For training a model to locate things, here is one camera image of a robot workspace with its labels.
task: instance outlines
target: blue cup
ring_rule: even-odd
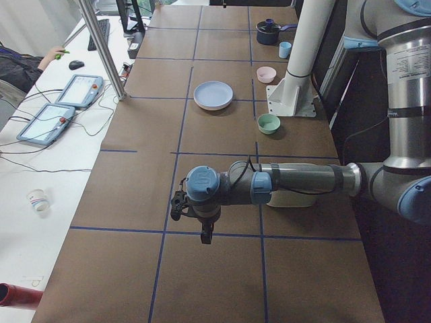
[[[291,49],[292,44],[290,44],[289,42],[280,42],[278,57],[281,59],[286,59],[289,56]]]

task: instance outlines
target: red bottle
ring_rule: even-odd
[[[42,295],[43,291],[5,283],[0,284],[0,306],[35,310]]]

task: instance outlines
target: person's arm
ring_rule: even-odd
[[[45,55],[45,57],[40,61],[38,69],[45,70],[46,67],[49,65],[51,61],[55,59],[55,55],[64,55],[63,50],[65,50],[61,46],[52,47],[48,53]]]

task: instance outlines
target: blue plate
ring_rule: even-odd
[[[226,83],[209,81],[196,87],[193,97],[202,109],[214,111],[227,107],[234,98],[234,92]]]

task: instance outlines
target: white desk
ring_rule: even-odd
[[[123,62],[132,63],[127,55],[127,40],[123,38],[119,17],[99,19],[102,18],[110,19],[108,46],[120,71]],[[80,21],[75,30],[83,23]],[[70,54],[48,66],[36,83],[40,91],[64,88],[73,74],[100,75],[105,84],[110,83],[97,51],[87,51],[88,37],[88,29],[84,29],[67,46]],[[86,65],[70,71],[68,64],[75,59]],[[37,93],[35,88],[29,95],[34,93]],[[59,92],[45,95],[54,102]],[[115,109],[114,90],[110,87],[98,102]],[[43,96],[36,96],[21,104],[20,110],[35,114],[45,103]],[[111,114],[112,110],[102,108],[96,102],[74,121],[83,124],[89,133],[96,133]],[[29,117],[19,111],[14,115]],[[0,133],[0,145],[16,141],[16,135],[24,125],[23,122],[9,121]],[[107,128],[108,125],[90,137],[80,126],[71,124],[59,140],[44,151],[1,156],[37,170],[92,169]],[[39,148],[15,143],[1,146],[0,150],[25,152]],[[0,159],[0,282],[44,290],[89,176],[90,172],[33,172]],[[45,213],[37,214],[26,199],[27,193],[35,188],[43,189],[48,196],[50,209]],[[0,308],[0,322],[27,323],[33,315],[32,310]]]

